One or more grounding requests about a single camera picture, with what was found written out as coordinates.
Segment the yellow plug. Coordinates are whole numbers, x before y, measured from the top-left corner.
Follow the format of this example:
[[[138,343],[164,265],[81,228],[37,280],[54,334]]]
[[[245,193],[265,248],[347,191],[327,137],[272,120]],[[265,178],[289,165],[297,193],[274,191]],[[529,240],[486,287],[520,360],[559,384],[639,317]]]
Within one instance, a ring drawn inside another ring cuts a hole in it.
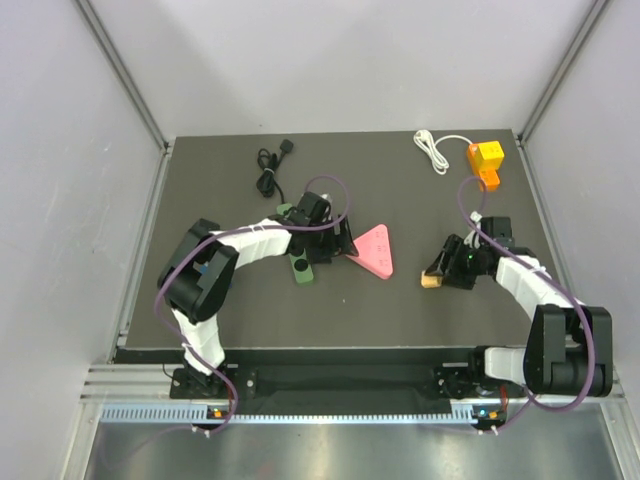
[[[442,286],[443,277],[441,275],[427,273],[423,271],[420,277],[420,284],[425,289],[439,288]]]

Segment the pink triangular socket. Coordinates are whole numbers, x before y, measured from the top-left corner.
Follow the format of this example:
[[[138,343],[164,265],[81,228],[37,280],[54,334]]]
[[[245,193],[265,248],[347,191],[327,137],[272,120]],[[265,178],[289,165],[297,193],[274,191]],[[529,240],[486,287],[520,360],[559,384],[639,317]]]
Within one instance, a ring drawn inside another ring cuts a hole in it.
[[[389,230],[378,224],[354,240],[357,255],[348,258],[380,279],[388,280],[394,273]]]

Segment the green power strip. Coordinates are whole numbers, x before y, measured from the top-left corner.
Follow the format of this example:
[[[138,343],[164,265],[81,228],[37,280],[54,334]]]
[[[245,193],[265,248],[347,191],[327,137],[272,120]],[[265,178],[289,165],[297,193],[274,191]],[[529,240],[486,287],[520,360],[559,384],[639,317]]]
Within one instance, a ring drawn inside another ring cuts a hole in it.
[[[293,225],[293,220],[291,219],[293,212],[294,206],[290,203],[283,203],[276,208],[276,213],[284,218],[284,222],[287,225]],[[295,281],[300,286],[310,285],[314,282],[314,273],[307,252],[301,243],[299,232],[294,231],[291,235],[287,254]]]

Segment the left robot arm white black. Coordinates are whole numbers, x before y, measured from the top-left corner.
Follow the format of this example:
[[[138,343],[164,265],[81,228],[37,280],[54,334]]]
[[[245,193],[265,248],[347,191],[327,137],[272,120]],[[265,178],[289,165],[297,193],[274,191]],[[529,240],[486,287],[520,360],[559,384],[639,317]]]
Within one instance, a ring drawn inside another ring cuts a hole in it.
[[[274,215],[234,230],[200,219],[160,274],[158,294],[178,324],[184,373],[203,395],[216,396],[226,387],[217,314],[235,272],[286,255],[308,266],[359,255],[347,216],[332,216],[327,194],[305,192],[296,205],[279,206]]]

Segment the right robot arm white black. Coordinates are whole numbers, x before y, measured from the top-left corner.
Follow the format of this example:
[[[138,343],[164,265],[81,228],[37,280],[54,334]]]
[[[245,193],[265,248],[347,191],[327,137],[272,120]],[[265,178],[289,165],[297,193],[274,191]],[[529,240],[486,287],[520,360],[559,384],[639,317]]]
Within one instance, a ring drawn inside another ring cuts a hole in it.
[[[606,397],[613,387],[612,318],[603,307],[567,297],[535,254],[516,245],[507,217],[471,215],[466,237],[447,237],[421,274],[425,288],[471,290],[480,276],[508,292],[531,321],[523,348],[479,346],[466,380],[487,396],[502,383],[537,395]]]

